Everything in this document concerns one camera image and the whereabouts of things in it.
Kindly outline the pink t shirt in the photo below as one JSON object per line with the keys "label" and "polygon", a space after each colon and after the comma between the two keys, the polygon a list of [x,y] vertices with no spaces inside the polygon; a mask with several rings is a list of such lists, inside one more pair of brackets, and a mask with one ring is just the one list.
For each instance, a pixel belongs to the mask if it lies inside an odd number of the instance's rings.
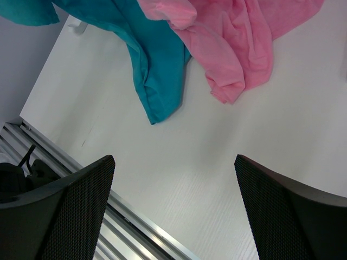
{"label": "pink t shirt", "polygon": [[273,41],[303,24],[322,1],[139,1],[164,20],[202,66],[211,94],[233,103],[271,77]]}

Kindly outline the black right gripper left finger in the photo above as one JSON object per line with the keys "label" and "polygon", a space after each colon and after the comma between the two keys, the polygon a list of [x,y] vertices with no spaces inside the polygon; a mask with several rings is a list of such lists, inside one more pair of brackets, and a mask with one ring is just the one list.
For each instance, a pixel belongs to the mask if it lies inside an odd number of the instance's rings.
{"label": "black right gripper left finger", "polygon": [[1,203],[1,259],[93,259],[114,169],[106,155]]}

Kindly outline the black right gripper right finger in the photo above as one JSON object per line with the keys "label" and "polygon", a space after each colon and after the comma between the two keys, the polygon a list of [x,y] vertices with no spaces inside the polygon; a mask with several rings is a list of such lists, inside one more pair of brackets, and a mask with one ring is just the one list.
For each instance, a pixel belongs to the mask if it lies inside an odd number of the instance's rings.
{"label": "black right gripper right finger", "polygon": [[346,259],[346,198],[237,155],[237,182],[260,259]]}

